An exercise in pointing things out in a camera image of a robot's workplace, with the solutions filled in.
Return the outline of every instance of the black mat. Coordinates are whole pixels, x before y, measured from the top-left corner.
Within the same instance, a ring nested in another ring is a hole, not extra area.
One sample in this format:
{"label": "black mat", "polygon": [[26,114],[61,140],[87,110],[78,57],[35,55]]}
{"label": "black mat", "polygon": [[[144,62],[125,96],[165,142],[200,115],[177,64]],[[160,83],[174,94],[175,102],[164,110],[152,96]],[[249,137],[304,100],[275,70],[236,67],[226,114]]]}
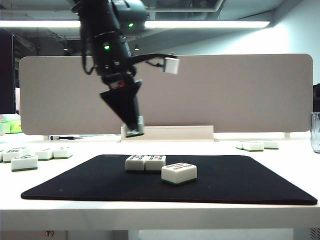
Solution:
{"label": "black mat", "polygon": [[23,199],[316,205],[317,199],[248,156],[167,155],[198,178],[183,185],[160,173],[125,172],[128,155],[100,155],[21,194]]}

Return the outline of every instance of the white desk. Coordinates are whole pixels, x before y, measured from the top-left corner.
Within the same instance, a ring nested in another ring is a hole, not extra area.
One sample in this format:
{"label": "white desk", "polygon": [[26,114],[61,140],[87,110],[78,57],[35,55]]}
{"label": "white desk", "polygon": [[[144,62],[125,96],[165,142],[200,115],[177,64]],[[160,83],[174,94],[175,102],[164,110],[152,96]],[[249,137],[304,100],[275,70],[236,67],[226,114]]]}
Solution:
{"label": "white desk", "polygon": [[[119,136],[43,141],[42,136],[0,136],[0,149],[31,150],[67,146],[73,157],[39,162],[38,170],[11,172],[0,163],[0,223],[2,231],[274,229],[320,227],[320,205],[249,205],[178,202],[25,200],[20,194],[100,154],[124,155],[247,155],[320,200],[320,154],[314,153],[308,132],[217,133],[219,142],[117,142]],[[279,150],[236,149],[239,137],[279,141]]]}

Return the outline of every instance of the stacked mahjong tiles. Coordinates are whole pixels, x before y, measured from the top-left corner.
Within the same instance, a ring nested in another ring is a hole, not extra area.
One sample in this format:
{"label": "stacked mahjong tiles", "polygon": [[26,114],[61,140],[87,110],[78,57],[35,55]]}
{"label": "stacked mahjong tiles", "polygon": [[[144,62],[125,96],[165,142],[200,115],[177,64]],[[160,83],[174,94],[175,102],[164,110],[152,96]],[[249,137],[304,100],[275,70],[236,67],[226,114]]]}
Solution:
{"label": "stacked mahjong tiles", "polygon": [[247,152],[263,152],[265,149],[278,150],[279,143],[272,140],[238,141],[235,148]]}
{"label": "stacked mahjong tiles", "polygon": [[197,179],[197,167],[178,162],[166,165],[165,155],[131,155],[125,160],[127,172],[161,172],[161,179],[167,183],[181,185]]}
{"label": "stacked mahjong tiles", "polygon": [[11,164],[12,172],[36,170],[38,169],[38,161],[68,159],[70,157],[72,157],[72,151],[69,147],[46,148],[34,153],[28,147],[0,150],[0,162]]}

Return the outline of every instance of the fluorescent light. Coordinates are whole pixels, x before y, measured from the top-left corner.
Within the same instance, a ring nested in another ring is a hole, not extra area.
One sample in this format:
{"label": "fluorescent light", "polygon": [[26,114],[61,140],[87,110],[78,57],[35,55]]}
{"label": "fluorescent light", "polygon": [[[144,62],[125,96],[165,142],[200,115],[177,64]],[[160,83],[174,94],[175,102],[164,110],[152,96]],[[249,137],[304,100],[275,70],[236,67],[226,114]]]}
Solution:
{"label": "fluorescent light", "polygon": [[[265,28],[269,21],[146,21],[147,29]],[[78,20],[0,20],[3,28],[79,28]]]}
{"label": "fluorescent light", "polygon": [[80,21],[69,20],[0,20],[3,28],[79,28]]}
{"label": "fluorescent light", "polygon": [[147,29],[265,28],[269,21],[146,21]]}

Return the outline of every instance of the clear glass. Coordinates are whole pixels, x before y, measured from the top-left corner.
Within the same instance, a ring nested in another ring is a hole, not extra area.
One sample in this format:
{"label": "clear glass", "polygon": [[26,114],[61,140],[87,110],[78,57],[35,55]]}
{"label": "clear glass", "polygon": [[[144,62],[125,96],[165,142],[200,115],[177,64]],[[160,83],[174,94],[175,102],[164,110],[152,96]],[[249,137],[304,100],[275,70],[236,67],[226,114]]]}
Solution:
{"label": "clear glass", "polygon": [[320,112],[311,113],[311,146],[315,153],[320,154]]}

